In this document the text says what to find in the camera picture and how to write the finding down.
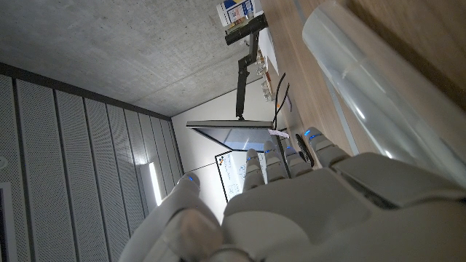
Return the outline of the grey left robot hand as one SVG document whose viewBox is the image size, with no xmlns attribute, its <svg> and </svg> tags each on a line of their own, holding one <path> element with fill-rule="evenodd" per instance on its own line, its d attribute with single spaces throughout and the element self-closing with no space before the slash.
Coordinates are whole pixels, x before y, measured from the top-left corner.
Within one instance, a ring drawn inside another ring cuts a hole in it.
<svg viewBox="0 0 466 262">
<path fill-rule="evenodd" d="M 316 128 L 322 163 L 266 143 L 249 150 L 243 190 L 217 219 L 192 172 L 136 229 L 122 261 L 463 261 L 465 190 L 374 153 L 350 156 Z"/>
</svg>

